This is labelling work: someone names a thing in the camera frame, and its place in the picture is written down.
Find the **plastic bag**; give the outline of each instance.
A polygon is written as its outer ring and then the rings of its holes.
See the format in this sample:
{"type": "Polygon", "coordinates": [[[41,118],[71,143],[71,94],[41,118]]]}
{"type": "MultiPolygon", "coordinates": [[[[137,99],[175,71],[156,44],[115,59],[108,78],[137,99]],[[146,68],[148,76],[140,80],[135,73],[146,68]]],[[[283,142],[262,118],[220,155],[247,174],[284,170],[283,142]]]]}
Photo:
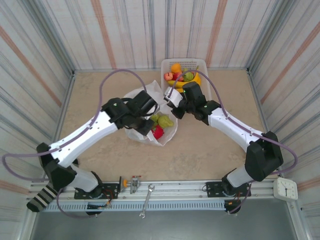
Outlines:
{"type": "MultiPolygon", "coordinates": [[[[143,89],[143,87],[135,89],[127,93],[124,96],[124,98],[134,98],[143,89]]],[[[151,131],[149,131],[149,133],[146,136],[143,136],[141,133],[137,132],[134,129],[125,129],[125,134],[130,139],[138,141],[140,143],[163,147],[176,134],[176,131],[178,129],[178,119],[171,113],[171,108],[167,106],[167,102],[164,100],[164,94],[156,80],[146,85],[146,90],[147,93],[158,103],[160,107],[159,112],[157,114],[160,116],[167,115],[170,118],[170,120],[174,123],[174,125],[171,127],[164,128],[164,134],[158,140],[155,139],[151,131]]]]}

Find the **red pepper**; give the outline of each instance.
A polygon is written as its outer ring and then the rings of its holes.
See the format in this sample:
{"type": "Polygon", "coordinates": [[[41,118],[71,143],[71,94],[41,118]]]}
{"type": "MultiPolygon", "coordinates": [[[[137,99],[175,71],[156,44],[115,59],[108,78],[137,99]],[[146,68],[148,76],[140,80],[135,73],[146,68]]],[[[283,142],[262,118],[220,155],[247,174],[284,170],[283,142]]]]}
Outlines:
{"type": "Polygon", "coordinates": [[[152,134],[153,134],[153,136],[154,136],[154,138],[156,139],[156,140],[158,140],[159,138],[161,138],[163,135],[164,135],[164,130],[159,126],[159,125],[157,125],[157,126],[155,126],[154,128],[152,128],[151,129],[151,132],[152,132],[152,134]]]}

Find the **white clock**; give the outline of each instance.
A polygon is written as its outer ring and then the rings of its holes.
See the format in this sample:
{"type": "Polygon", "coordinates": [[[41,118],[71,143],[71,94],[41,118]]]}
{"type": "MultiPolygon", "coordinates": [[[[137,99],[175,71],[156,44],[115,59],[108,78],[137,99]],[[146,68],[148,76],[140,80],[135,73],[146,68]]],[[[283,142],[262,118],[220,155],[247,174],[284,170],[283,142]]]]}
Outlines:
{"type": "Polygon", "coordinates": [[[279,177],[273,182],[273,195],[276,199],[281,199],[288,202],[297,200],[297,184],[292,180],[279,177]]]}

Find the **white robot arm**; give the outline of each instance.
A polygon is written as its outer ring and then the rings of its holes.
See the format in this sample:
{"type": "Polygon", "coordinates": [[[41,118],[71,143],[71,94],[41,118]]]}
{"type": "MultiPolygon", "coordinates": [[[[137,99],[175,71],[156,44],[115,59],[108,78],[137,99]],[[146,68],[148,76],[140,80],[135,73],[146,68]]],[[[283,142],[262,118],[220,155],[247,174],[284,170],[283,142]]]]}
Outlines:
{"type": "Polygon", "coordinates": [[[141,91],[132,99],[112,98],[102,106],[92,125],[90,125],[92,121],[90,119],[76,131],[57,142],[50,145],[41,143],[36,149],[38,153],[59,149],[62,144],[76,137],[67,146],[40,157],[41,166],[48,175],[53,188],[58,191],[71,186],[87,192],[92,198],[100,196],[102,186],[99,177],[94,172],[79,169],[73,162],[97,141],[123,127],[135,129],[142,135],[147,135],[154,123],[149,118],[157,110],[157,103],[145,91],[141,91]],[[87,131],[79,136],[86,128],[88,128],[87,131]]]}
{"type": "Polygon", "coordinates": [[[168,106],[172,108],[172,113],[178,119],[181,119],[185,113],[193,114],[197,120],[220,130],[233,139],[246,152],[245,164],[222,178],[222,188],[227,196],[234,195],[237,188],[243,184],[262,181],[283,164],[280,147],[257,137],[264,136],[278,142],[273,132],[262,133],[253,129],[227,111],[223,111],[219,103],[213,100],[206,101],[200,86],[195,82],[183,86],[183,95],[175,89],[170,94],[171,90],[172,88],[168,87],[164,99],[169,102],[168,106]]]}

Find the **wrench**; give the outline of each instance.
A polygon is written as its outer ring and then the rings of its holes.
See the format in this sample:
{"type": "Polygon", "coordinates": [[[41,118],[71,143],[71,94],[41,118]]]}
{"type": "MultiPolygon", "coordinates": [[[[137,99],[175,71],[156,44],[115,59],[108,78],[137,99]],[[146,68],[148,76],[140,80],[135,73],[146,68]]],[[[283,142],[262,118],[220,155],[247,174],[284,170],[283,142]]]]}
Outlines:
{"type": "Polygon", "coordinates": [[[139,214],[139,217],[142,217],[143,219],[146,217],[146,209],[147,209],[147,206],[148,206],[148,202],[149,202],[149,199],[150,199],[150,196],[151,196],[151,192],[155,190],[155,186],[151,187],[151,184],[148,186],[148,194],[146,196],[146,199],[145,199],[145,202],[144,202],[144,206],[143,206],[143,209],[142,209],[142,212],[140,212],[139,214]]]}

